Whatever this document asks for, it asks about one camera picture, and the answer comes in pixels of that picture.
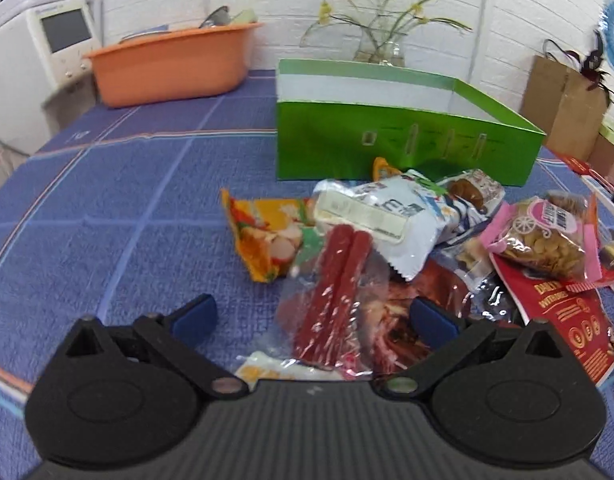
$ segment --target snack bag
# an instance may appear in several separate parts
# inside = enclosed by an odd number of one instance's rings
[[[235,200],[221,190],[236,251],[254,282],[286,275],[313,219],[308,199]]]
[[[469,170],[438,183],[450,194],[473,204],[483,215],[490,218],[504,199],[504,187],[482,170]]]
[[[361,307],[361,343],[370,349],[374,374],[406,370],[431,354],[409,320],[409,306],[419,296],[458,317],[469,316],[469,290],[455,274],[431,258],[409,283],[392,277],[386,301],[370,301]]]
[[[384,158],[379,156],[373,161],[372,180],[377,182],[378,180],[384,180],[392,176],[398,176],[402,174],[402,171],[398,168],[394,168],[389,165]]]
[[[261,379],[284,381],[341,381],[342,376],[335,370],[319,370],[300,364],[295,359],[273,359],[263,352],[254,352],[236,371],[253,390]]]
[[[522,326],[514,299],[498,277],[487,250],[478,238],[470,238],[457,246],[434,253],[434,258],[469,289],[465,303],[471,304],[471,315],[499,324]]]
[[[365,231],[341,224],[323,238],[320,250],[310,244],[301,251],[283,286],[274,323],[257,348],[274,358],[336,369],[346,379],[361,378],[372,368],[361,346],[359,311],[366,303],[385,300],[389,269]]]
[[[586,282],[565,282],[565,288],[571,292],[582,292],[605,286],[614,287],[614,240],[606,241],[598,254],[602,276],[599,280]]]
[[[544,274],[491,256],[498,275],[516,300],[525,323],[549,320],[599,386],[614,369],[614,326],[596,290],[569,292]]]
[[[317,221],[372,232],[376,250],[406,280],[420,272],[436,244],[455,242],[486,220],[471,203],[413,170],[353,188],[324,180],[315,195]]]
[[[533,197],[503,203],[480,241],[494,254],[568,280],[600,278],[594,226],[585,218]]]
[[[382,157],[373,161],[373,181],[384,180],[403,172],[389,165]],[[470,202],[474,208],[487,217],[493,216],[504,199],[504,187],[482,170],[468,170],[456,176],[445,178],[438,186],[456,197]]]

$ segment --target green box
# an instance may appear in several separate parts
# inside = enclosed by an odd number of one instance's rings
[[[383,156],[401,169],[481,168],[522,186],[545,137],[460,79],[407,68],[283,59],[277,92],[281,180],[370,180]]]

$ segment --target display screen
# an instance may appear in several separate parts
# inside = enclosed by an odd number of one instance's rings
[[[40,21],[52,54],[92,38],[81,9],[55,14]]]

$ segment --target orange plastic basin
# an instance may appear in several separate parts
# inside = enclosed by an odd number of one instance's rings
[[[111,107],[223,94],[251,65],[261,23],[188,28],[136,38],[85,54],[103,102]]]

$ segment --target blue gripper pad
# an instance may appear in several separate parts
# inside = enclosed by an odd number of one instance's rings
[[[190,348],[205,341],[218,325],[218,309],[213,296],[203,294],[166,316],[164,327]]]
[[[421,341],[436,351],[458,337],[465,322],[426,298],[416,298],[409,307],[409,324]]]

